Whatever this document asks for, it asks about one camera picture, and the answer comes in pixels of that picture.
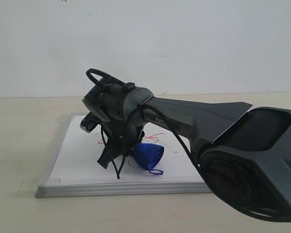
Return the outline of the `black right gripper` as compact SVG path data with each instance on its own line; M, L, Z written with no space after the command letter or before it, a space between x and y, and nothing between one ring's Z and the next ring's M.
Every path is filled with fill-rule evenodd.
M118 120L113 123L103 123L101 128L108 139L97 163L104 169L107 169L110 162L122 155L124 149L126 150L125 156L130 156L131 150L141 142L145 135L144 125L134 126L129 123L125 128L125 123Z

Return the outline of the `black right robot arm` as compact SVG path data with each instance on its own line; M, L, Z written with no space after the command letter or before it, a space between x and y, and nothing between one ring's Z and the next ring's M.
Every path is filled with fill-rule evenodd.
M96 85L82 101L89 110L82 128L101 125L111 140L102 167L152 123L188 139L189 160L226 204L260 220L291 222L290 109L162 99L133 84Z

